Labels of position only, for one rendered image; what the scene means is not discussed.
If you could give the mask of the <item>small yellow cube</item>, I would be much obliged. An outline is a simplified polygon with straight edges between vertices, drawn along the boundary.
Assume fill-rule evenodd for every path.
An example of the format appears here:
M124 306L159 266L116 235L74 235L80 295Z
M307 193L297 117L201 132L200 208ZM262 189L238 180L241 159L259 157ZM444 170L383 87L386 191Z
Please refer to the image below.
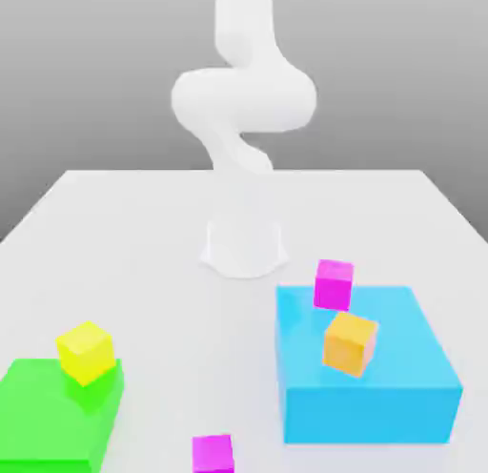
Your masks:
M116 365L112 336L91 321L79 324L56 340L62 370L87 386Z

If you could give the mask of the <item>large blue box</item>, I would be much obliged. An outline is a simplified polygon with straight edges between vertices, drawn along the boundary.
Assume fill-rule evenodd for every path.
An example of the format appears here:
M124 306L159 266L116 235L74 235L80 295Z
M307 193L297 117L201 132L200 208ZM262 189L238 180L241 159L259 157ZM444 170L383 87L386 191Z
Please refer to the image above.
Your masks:
M353 314L378 323L359 378L322 362L335 317L313 306L311 286L275 290L275 355L283 440L307 443L445 443L463 387L406 286L357 286Z

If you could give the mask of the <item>small magenta cube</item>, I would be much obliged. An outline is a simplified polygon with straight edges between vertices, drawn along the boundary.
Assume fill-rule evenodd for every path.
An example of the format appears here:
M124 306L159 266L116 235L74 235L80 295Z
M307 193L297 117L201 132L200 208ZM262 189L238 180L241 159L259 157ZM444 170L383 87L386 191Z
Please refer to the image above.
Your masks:
M229 434L192 438L193 473L234 473L234 453Z
M348 312L351 304L354 265L321 259L315 273L314 306Z

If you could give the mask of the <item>small orange cube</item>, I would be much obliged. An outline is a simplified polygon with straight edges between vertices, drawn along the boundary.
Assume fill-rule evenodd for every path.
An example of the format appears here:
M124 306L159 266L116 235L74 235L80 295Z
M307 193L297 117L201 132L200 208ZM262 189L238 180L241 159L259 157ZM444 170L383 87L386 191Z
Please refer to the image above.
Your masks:
M360 378L376 349L379 324L347 312L338 312L325 331L322 362Z

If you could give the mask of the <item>large green box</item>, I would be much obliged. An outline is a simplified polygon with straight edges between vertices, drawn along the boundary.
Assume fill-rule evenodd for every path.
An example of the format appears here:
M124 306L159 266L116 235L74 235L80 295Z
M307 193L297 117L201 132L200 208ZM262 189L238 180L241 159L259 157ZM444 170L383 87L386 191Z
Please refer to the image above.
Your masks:
M57 359L16 359L0 380L0 473L100 473L124 391L122 361L82 386Z

